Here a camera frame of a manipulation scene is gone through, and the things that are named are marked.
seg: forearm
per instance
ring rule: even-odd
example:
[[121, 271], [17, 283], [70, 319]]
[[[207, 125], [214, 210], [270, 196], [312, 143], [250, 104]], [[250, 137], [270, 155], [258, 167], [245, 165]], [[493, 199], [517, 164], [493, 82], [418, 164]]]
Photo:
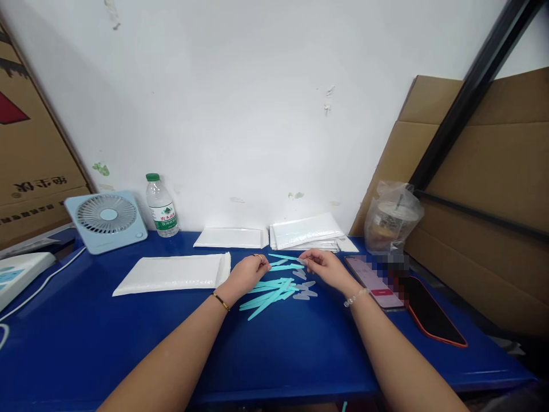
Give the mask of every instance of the forearm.
[[395, 412], [467, 411], [370, 296], [360, 296], [351, 311], [377, 381]]
[[184, 410], [226, 315], [223, 305], [208, 297], [134, 368], [98, 411]]

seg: bangle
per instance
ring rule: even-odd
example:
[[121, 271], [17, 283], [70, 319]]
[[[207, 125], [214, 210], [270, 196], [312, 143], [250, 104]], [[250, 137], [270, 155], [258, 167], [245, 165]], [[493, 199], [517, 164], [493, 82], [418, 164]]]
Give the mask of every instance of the bangle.
[[227, 304], [225, 302], [223, 302], [223, 299], [221, 299], [219, 296], [217, 296], [217, 294], [215, 292], [212, 292], [212, 295], [214, 295], [217, 298], [217, 300], [219, 300], [221, 302], [223, 307], [225, 309], [227, 309], [227, 312], [230, 312], [230, 307], [228, 307]]
[[362, 294], [367, 294], [367, 293], [369, 293], [369, 292], [370, 292], [370, 290], [368, 290], [368, 288], [362, 289], [362, 290], [361, 290], [360, 292], [358, 292], [356, 295], [353, 295], [353, 296], [351, 296], [349, 299], [347, 299], [347, 300], [343, 303], [343, 306], [345, 306], [345, 307], [351, 306], [351, 305], [355, 302], [355, 300], [359, 298], [360, 295], [362, 295]]

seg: smartphone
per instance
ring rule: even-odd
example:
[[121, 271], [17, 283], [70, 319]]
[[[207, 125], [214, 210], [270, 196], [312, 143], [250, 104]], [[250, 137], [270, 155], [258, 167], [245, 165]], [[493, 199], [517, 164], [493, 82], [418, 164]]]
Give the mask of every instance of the smartphone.
[[415, 276], [400, 278], [404, 288], [404, 297], [408, 303], [408, 311], [428, 337], [440, 342], [465, 348], [467, 341], [463, 338], [452, 321], [429, 293], [425, 285]]
[[362, 286], [370, 290], [370, 294], [384, 311], [404, 310], [404, 302], [393, 293], [389, 285], [383, 282], [371, 263], [366, 261], [366, 256], [346, 256], [345, 263], [354, 273]]

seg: clear bead bracelet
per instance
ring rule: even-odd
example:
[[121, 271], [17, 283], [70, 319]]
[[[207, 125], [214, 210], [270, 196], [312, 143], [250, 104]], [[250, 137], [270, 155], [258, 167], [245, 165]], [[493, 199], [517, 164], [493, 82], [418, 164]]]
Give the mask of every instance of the clear bead bracelet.
[[343, 305], [344, 305], [345, 307], [349, 307], [349, 306], [351, 306], [351, 305], [355, 302], [355, 300], [357, 300], [357, 299], [359, 298], [360, 295], [362, 295], [362, 294], [367, 294], [367, 293], [370, 293], [370, 290], [368, 290], [368, 288], [364, 288], [364, 289], [362, 289], [360, 292], [358, 292], [356, 295], [353, 295], [353, 296], [351, 296], [349, 299], [347, 299], [347, 300], [343, 303]]

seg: left hand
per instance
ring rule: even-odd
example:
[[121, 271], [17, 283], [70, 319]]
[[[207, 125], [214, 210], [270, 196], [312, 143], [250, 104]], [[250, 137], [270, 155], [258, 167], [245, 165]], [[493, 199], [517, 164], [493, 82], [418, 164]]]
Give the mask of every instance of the left hand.
[[216, 294], [231, 307], [252, 290], [270, 268], [265, 255], [247, 256], [236, 264], [228, 279], [216, 289]]

